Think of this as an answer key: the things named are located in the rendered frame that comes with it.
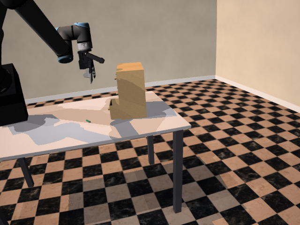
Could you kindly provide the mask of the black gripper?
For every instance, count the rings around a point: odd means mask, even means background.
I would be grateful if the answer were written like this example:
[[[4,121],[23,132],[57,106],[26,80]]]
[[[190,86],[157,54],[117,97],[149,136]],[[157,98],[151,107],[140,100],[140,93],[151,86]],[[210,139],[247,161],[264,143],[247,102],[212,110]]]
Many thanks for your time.
[[[93,74],[94,78],[96,77],[96,74],[95,74],[93,59],[86,57],[90,51],[91,51],[91,49],[78,51],[77,53],[79,55],[78,62],[79,62],[80,69],[86,69],[86,73],[83,74],[83,77],[90,78],[90,83],[92,84],[92,81],[93,81],[92,74]]]

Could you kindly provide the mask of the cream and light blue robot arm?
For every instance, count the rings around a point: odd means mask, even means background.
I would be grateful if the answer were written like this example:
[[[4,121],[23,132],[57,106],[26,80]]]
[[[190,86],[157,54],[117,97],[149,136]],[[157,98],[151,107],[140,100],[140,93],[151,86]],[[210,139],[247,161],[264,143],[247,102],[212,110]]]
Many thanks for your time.
[[[0,0],[0,94],[12,84],[10,72],[1,65],[1,45],[4,37],[2,29],[7,9],[15,12],[39,35],[58,56],[59,63],[73,61],[72,40],[77,40],[78,50],[92,47],[90,26],[87,22],[77,22],[71,26],[54,28],[34,0]]]

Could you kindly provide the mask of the light wooden chest of drawers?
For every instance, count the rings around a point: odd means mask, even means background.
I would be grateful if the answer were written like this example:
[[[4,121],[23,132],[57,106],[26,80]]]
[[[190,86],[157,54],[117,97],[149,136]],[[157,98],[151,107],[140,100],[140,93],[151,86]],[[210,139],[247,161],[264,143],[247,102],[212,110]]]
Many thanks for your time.
[[[144,69],[140,62],[122,63],[116,69],[121,120],[146,118]]]

